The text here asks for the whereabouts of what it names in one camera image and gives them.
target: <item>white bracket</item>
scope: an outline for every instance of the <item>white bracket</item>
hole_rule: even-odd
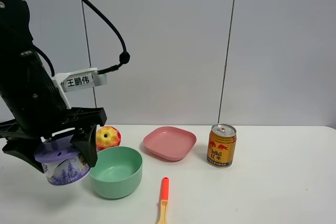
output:
[[[75,72],[58,73],[51,78],[67,105],[67,109],[71,109],[71,105],[65,95],[66,92],[107,84],[106,74],[97,74],[97,71],[97,68],[88,68]]]

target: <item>apple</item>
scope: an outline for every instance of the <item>apple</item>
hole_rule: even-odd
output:
[[[99,151],[119,146],[121,142],[120,132],[111,126],[104,126],[96,133],[96,147]]]

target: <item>can lid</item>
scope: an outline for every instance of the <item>can lid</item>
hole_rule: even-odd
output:
[[[212,132],[218,136],[235,136],[236,129],[228,124],[218,123],[212,126]]]
[[[79,150],[70,143],[72,135],[57,139],[52,142],[43,142],[40,144],[35,153],[34,158],[40,163],[61,162],[66,159],[75,157],[79,154]]]

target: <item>mint green bowl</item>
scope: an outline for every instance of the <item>mint green bowl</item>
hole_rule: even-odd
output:
[[[118,146],[98,152],[90,170],[93,189],[104,198],[119,199],[134,192],[142,178],[142,157],[136,150]]]

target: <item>black cord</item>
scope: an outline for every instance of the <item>black cord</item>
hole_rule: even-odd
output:
[[[126,50],[126,45],[125,42],[123,40],[123,38],[121,37],[121,34],[119,33],[119,31],[116,29],[116,27],[111,23],[111,21],[109,21],[108,18],[105,17],[105,15],[99,11],[90,1],[88,0],[82,0],[87,6],[89,6],[95,13],[97,13],[97,15],[99,17],[101,17],[106,24],[108,24],[108,26],[114,31],[114,33],[116,34],[116,36],[119,38],[121,46],[122,46],[122,50],[123,53],[120,55],[119,59],[120,59],[120,64],[118,65],[114,65],[112,67],[109,68],[105,68],[102,70],[98,71],[98,74],[103,74],[103,73],[107,73],[107,72],[112,72],[112,71],[116,71],[118,70],[123,64],[128,63],[128,61],[130,60],[130,55]]]
[[[41,49],[39,49],[37,46],[35,46],[33,44],[32,44],[31,49],[36,51],[39,55],[42,56],[42,58],[44,58],[44,60],[48,63],[48,66],[50,68],[51,76],[55,76],[55,70],[54,70],[53,64],[51,63],[49,58],[46,56],[46,54],[44,52],[42,52]]]
[[[2,28],[3,30],[5,30],[5,31],[9,32],[10,34],[12,34],[21,43],[23,43],[24,45],[26,45],[27,47],[29,47],[30,50],[36,51],[38,54],[40,54],[42,56],[42,58],[44,58],[44,60],[48,63],[48,66],[49,66],[50,72],[51,72],[51,76],[55,76],[55,70],[54,70],[53,64],[49,60],[48,56],[46,56],[46,54],[41,49],[39,49],[37,46],[35,46],[31,41],[24,39],[22,36],[20,36],[19,34],[17,34],[10,27],[8,27],[8,26],[6,26],[4,24],[0,24],[0,28]]]

